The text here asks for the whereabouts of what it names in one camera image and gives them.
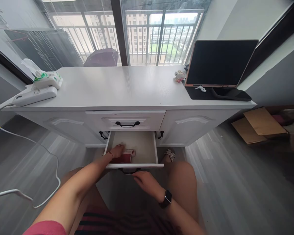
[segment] pink sleeve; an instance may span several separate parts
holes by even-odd
[[[23,235],[66,235],[66,232],[62,224],[49,220],[32,225]]]

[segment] cardboard box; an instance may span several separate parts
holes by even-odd
[[[265,108],[245,112],[244,116],[245,118],[233,122],[232,125],[247,144],[259,143],[268,138],[287,134]]]

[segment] wood-look floor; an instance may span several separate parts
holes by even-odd
[[[56,154],[60,177],[104,151],[86,149],[20,116],[5,128],[38,141]],[[158,149],[159,158],[164,150]],[[294,184],[286,180],[270,152],[248,147],[227,124],[175,151],[178,161],[187,160],[194,167],[208,234],[294,234]],[[20,189],[38,205],[57,186],[55,167],[55,159],[40,146],[0,132],[0,192]],[[162,181],[161,170],[152,173]],[[112,210],[131,212],[155,205],[132,176],[120,171],[104,176],[97,187]],[[40,211],[16,195],[1,197],[0,235],[22,234]]]

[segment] thigh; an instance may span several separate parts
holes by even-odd
[[[76,168],[76,169],[68,172],[62,178],[61,186],[64,185],[66,183],[66,181],[68,181],[80,169],[82,169],[82,167]],[[108,209],[95,184],[90,188],[90,190],[86,194],[85,198],[81,202],[81,204],[80,204],[80,206],[79,206],[79,208],[77,210],[75,220],[74,220],[74,223],[72,225],[72,228],[71,228],[71,231],[70,231],[69,235],[74,235],[74,233],[75,233],[75,231],[76,231],[76,229],[77,229],[77,227],[79,225],[79,222],[81,221],[81,219],[83,217],[83,214],[85,213],[85,211],[86,211],[86,209],[87,209],[87,207],[89,205]]]
[[[197,181],[193,167],[188,162],[172,162],[166,167],[172,197],[198,222]]]

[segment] cabinet door handle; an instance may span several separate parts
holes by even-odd
[[[107,140],[108,138],[105,138],[105,137],[103,137],[103,132],[99,132],[99,134],[100,134],[100,136],[101,136],[101,138],[103,138],[104,140]]]
[[[158,139],[162,139],[164,131],[160,131],[161,136]]]
[[[134,174],[135,172],[140,171],[141,169],[136,168],[136,170],[134,172],[124,172],[124,170],[122,168],[119,168],[119,170],[122,171],[122,173],[125,174],[125,175],[131,175],[131,174]]]
[[[139,125],[139,124],[140,124],[140,122],[139,122],[139,121],[137,121],[137,122],[135,122],[135,124],[133,124],[133,125],[122,125],[120,122],[115,122],[115,124],[116,124],[116,125],[119,125],[120,127],[123,127],[123,126],[130,126],[130,127],[134,127],[134,126],[136,126],[136,125]]]

